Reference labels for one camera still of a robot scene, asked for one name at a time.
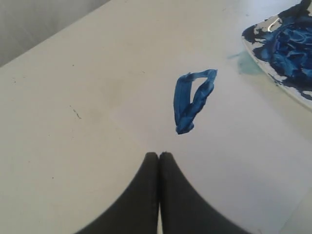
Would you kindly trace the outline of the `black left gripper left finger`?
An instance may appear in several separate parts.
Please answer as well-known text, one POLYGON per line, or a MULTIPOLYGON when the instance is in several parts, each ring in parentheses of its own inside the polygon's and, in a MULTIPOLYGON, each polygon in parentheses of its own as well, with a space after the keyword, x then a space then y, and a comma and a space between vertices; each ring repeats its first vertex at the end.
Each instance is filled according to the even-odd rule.
POLYGON ((158 211, 158 156, 149 152, 120 197, 78 233, 156 234, 158 211))

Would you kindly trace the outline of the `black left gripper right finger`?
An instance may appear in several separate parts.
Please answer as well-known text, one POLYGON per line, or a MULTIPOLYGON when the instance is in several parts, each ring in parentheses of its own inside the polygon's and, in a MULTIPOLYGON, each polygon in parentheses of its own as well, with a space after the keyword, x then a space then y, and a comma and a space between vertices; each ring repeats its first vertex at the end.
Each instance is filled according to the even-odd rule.
POLYGON ((247 233, 202 198, 169 152, 159 156, 158 196, 164 234, 247 233))

